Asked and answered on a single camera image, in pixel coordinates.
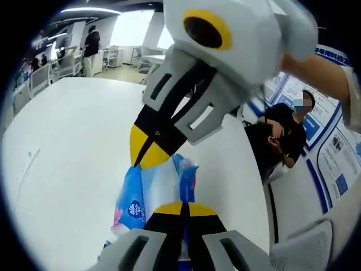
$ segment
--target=office room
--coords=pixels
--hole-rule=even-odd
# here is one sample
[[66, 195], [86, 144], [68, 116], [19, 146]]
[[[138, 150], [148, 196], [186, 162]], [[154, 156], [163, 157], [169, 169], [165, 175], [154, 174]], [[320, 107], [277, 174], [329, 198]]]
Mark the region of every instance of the office room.
[[356, 64], [302, 3], [58, 6], [2, 110], [3, 199], [27, 263], [340, 264], [361, 202]]

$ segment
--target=ceiling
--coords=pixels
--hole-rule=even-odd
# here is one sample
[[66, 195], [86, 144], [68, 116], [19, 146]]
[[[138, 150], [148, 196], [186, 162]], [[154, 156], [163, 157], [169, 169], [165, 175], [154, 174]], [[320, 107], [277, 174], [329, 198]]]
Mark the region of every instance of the ceiling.
[[[75, 0], [64, 8], [101, 7], [118, 12], [154, 9], [163, 12], [162, 0], [89, 0], [86, 2], [86, 0]], [[118, 16], [118, 14], [105, 11], [60, 12], [49, 20], [47, 27], [41, 31], [41, 36], [53, 36], [77, 21], [92, 23], [111, 16]]]

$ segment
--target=white table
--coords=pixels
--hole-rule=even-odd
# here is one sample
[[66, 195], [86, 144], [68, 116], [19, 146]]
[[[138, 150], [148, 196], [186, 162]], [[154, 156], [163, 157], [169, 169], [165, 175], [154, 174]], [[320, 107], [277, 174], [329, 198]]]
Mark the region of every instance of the white table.
[[[143, 89], [63, 78], [31, 100], [5, 132], [10, 209], [46, 270], [84, 270], [96, 263], [130, 165], [130, 128], [143, 106]], [[196, 146], [186, 143], [179, 153], [200, 166], [196, 201], [268, 253], [263, 187], [241, 122], [226, 116], [221, 131]]]
[[154, 73], [154, 71], [156, 70], [156, 68], [158, 66], [163, 64], [164, 59], [165, 59], [165, 55], [143, 55], [142, 58], [144, 60], [147, 60], [150, 63], [152, 63], [152, 66], [150, 67], [147, 75], [145, 76], [144, 79], [142, 79], [142, 82], [141, 82], [141, 84], [146, 85], [148, 83], [150, 75], [152, 73]]

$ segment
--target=window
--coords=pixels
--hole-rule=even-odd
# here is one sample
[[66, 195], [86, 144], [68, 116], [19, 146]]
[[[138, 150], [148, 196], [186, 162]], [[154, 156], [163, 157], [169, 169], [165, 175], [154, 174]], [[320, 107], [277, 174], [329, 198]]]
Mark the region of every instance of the window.
[[153, 14], [154, 10], [143, 10], [124, 12], [119, 15], [115, 22], [110, 45], [142, 45]]
[[163, 31], [160, 34], [157, 47], [161, 49], [168, 49], [173, 43], [173, 38], [171, 37], [167, 27], [164, 26]]

